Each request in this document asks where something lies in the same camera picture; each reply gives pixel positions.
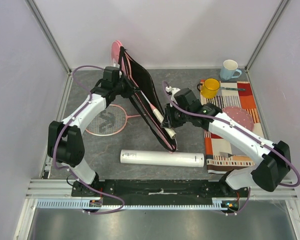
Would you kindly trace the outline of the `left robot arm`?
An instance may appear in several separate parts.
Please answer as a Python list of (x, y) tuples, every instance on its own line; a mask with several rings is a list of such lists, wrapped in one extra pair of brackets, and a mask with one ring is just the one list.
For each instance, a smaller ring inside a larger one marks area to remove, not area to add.
[(48, 127), (47, 154), (53, 166), (66, 169), (81, 183), (82, 191), (89, 197), (96, 196), (100, 185), (99, 177), (86, 160), (83, 133), (91, 121), (104, 111), (116, 96), (130, 97), (135, 89), (123, 72), (114, 66), (103, 69), (103, 76), (96, 83), (84, 102), (62, 121), (52, 121)]

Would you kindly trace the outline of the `pink badminton racket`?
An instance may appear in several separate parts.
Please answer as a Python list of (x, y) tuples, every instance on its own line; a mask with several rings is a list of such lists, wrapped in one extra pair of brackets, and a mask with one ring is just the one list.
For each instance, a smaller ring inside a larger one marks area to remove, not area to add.
[[(158, 119), (158, 121), (162, 124), (164, 117), (163, 115), (160, 113), (160, 111), (150, 102), (150, 100), (146, 97), (146, 95), (141, 91), (141, 94), (143, 95), (143, 97), (145, 98), (145, 100), (147, 101), (147, 103), (149, 104), (153, 114), (156, 116), (156, 118)], [(167, 127), (163, 127), (162, 128), (167, 132), (167, 134), (169, 135), (169, 137), (173, 140), (176, 138), (177, 134), (176, 132), (171, 129), (171, 128), (167, 128)]]
[(122, 106), (110, 104), (90, 122), (85, 131), (99, 137), (116, 135), (126, 127), (128, 119), (140, 116), (140, 114), (128, 115)]

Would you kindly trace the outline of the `white shuttlecock tube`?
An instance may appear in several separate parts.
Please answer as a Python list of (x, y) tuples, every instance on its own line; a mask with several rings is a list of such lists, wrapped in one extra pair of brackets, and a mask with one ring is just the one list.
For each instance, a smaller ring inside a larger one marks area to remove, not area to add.
[(122, 164), (203, 168), (205, 158), (202, 153), (123, 149), (120, 152), (120, 162)]

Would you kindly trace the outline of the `pink racket bag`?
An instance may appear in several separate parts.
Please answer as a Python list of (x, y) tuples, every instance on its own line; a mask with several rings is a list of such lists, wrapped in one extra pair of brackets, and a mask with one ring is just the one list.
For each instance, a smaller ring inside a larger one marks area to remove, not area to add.
[(164, 115), (150, 73), (129, 55), (119, 40), (112, 43), (110, 56), (112, 64), (119, 66), (123, 74), (137, 89), (137, 92), (129, 98), (133, 107), (141, 114), (159, 143), (169, 152), (175, 152), (177, 150), (176, 140), (172, 139), (161, 127), (161, 121), (158, 120), (151, 108), (154, 106), (161, 115)]

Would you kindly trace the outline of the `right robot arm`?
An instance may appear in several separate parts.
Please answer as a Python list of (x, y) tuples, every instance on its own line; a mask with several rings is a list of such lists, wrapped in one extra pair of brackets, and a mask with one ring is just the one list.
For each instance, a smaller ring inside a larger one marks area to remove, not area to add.
[(273, 192), (291, 170), (290, 148), (260, 137), (231, 119), (212, 103), (201, 104), (189, 88), (164, 86), (169, 103), (165, 107), (164, 124), (173, 128), (185, 123), (217, 135), (246, 154), (254, 165), (228, 170), (221, 178), (219, 191), (232, 196), (243, 187), (258, 186)]

